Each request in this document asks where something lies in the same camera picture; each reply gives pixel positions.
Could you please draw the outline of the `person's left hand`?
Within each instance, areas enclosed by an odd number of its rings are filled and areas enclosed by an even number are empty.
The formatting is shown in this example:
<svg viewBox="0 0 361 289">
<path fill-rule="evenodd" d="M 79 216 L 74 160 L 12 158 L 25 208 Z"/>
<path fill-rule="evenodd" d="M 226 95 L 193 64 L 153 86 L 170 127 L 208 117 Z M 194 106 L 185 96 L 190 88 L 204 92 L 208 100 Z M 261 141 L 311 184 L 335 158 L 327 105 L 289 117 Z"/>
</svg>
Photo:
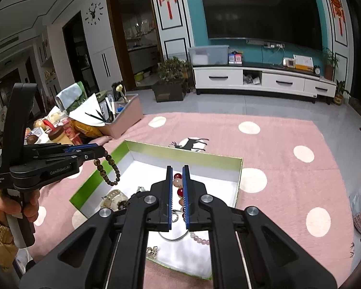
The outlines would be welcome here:
<svg viewBox="0 0 361 289">
<path fill-rule="evenodd" d="M 22 207 L 18 202 L 4 196 L 0 191 L 0 223 L 8 226 L 6 215 L 16 215 L 21 211 L 24 212 L 28 221 L 33 223 L 38 218 L 39 197 L 39 190 L 31 192 L 29 202 Z"/>
</svg>

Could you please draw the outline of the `tan knitted sleeve forearm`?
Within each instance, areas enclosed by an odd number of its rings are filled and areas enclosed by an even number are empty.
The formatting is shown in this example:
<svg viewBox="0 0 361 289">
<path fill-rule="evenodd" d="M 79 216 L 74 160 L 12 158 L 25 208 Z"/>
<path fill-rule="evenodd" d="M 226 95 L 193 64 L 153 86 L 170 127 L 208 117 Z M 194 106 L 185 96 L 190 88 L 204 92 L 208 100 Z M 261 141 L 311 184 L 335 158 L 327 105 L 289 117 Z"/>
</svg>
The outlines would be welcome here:
<svg viewBox="0 0 361 289">
<path fill-rule="evenodd" d="M 0 267 L 8 272 L 18 253 L 10 229 L 0 223 Z"/>
</svg>

